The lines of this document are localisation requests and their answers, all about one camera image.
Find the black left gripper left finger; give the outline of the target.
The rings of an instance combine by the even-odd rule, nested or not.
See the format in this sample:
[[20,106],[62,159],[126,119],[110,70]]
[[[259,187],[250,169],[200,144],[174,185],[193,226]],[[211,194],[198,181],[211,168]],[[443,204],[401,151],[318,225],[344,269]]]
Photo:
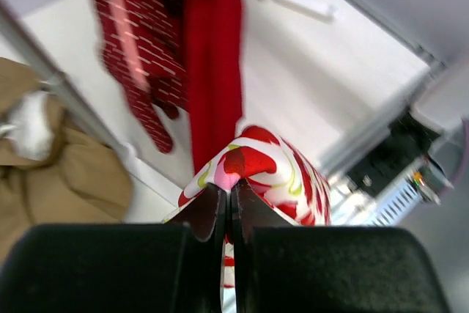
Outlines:
[[226,194],[164,224],[45,224],[1,268],[3,312],[219,312]]

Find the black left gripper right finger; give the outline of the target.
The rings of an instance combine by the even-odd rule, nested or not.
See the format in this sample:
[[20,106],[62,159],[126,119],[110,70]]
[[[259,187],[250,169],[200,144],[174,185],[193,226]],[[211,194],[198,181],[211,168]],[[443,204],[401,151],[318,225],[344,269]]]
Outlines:
[[231,195],[239,312],[447,312],[424,247],[396,227],[296,227],[246,181]]

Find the tan skirt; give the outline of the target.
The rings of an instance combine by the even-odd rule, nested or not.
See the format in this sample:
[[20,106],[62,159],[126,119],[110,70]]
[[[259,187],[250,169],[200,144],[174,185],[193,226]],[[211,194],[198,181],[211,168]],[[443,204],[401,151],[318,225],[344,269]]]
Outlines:
[[1,258],[38,224],[120,222],[132,195],[114,150],[83,132],[30,67],[1,59]]

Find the red skirt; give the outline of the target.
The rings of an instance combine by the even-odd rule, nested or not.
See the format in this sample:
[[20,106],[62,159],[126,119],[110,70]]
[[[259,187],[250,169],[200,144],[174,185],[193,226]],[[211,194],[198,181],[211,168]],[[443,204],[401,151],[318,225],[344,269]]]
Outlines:
[[243,115],[242,14],[241,0],[184,2],[184,59],[196,172],[235,137]]

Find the red white floral garment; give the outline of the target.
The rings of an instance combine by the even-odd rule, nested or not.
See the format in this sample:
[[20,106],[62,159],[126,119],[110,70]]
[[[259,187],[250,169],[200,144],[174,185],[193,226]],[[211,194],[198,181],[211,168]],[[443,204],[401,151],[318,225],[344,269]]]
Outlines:
[[219,312],[226,288],[240,312],[321,312],[327,301],[313,227],[330,223],[330,186],[285,139],[249,126],[182,190],[173,312]]

